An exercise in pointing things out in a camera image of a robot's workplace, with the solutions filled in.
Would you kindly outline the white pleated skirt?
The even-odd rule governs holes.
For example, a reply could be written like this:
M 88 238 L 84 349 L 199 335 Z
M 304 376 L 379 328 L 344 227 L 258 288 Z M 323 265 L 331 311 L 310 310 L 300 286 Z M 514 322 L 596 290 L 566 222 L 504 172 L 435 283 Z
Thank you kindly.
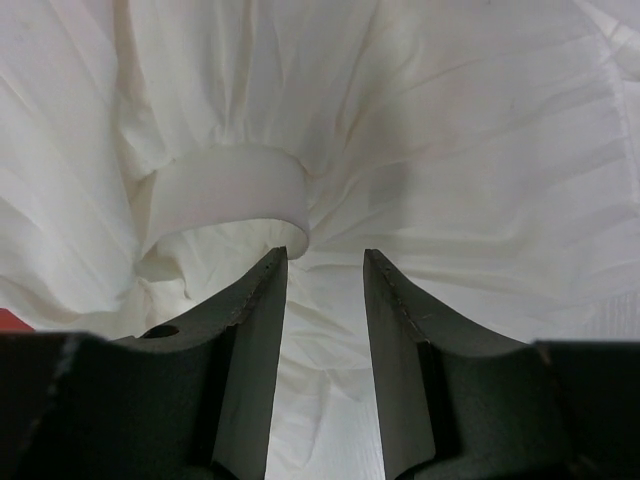
M 639 336 L 635 1 L 5 1 L 1 305 L 139 335 L 291 255 L 266 475 L 380 479 L 366 249 Z

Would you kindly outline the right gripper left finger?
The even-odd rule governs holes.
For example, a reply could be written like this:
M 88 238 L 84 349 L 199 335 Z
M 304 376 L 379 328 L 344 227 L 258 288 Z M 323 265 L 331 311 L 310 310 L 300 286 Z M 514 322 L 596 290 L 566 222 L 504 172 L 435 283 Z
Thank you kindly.
M 108 478 L 264 478 L 287 271 L 274 248 L 191 310 L 113 341 L 124 397 Z

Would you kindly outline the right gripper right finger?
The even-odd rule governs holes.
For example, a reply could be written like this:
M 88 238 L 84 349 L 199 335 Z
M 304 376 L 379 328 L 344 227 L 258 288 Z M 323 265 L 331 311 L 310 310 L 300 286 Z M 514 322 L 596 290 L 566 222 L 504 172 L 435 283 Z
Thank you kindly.
M 385 478 L 537 478 L 536 350 L 459 314 L 378 250 L 363 275 Z

